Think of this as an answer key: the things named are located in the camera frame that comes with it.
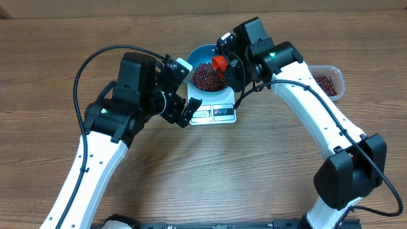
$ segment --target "orange object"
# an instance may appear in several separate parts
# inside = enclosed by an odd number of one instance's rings
[[[223,78],[223,72],[226,71],[228,61],[223,56],[219,55],[212,58],[212,66],[215,70],[221,70],[221,74],[219,74],[219,77]]]

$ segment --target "wooden table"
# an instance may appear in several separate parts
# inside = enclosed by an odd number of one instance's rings
[[[109,45],[186,58],[256,14],[0,21],[0,228],[38,228],[78,147],[72,84],[81,63]],[[276,43],[310,65],[334,65],[346,92],[336,105],[388,146],[385,173],[407,202],[407,11],[259,14]],[[118,75],[124,50],[97,57],[79,83],[81,110]],[[186,96],[186,89],[179,92]],[[309,133],[271,91],[252,94],[234,125],[179,128],[153,118],[113,174],[94,221],[111,214],[168,223],[301,217],[322,165]],[[385,185],[361,202],[395,211]],[[407,214],[357,211],[365,228],[405,228]]]

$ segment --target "kitchen scale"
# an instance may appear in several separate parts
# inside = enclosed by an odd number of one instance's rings
[[[186,59],[192,67],[199,64],[209,63],[216,56],[216,45],[203,45],[189,55]],[[202,105],[193,114],[190,125],[214,125],[235,123],[237,120],[235,105],[235,92],[231,87],[227,87],[218,92],[205,92],[198,89],[192,80],[188,82],[188,100],[193,97],[202,99]]]

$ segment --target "clear plastic container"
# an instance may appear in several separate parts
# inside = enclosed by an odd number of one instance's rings
[[[345,93],[345,82],[341,71],[335,66],[309,66],[308,67],[312,76],[319,76],[322,74],[328,75],[333,80],[338,95],[329,97],[332,101],[340,99]]]

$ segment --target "beans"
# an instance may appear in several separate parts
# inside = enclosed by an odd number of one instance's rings
[[[328,75],[324,74],[314,76],[314,80],[318,83],[327,96],[331,97],[338,95],[338,93],[335,91],[333,80]]]
[[[224,79],[219,77],[221,70],[217,71],[212,67],[211,63],[200,64],[192,77],[192,83],[198,88],[206,92],[218,92],[225,89],[228,85]]]

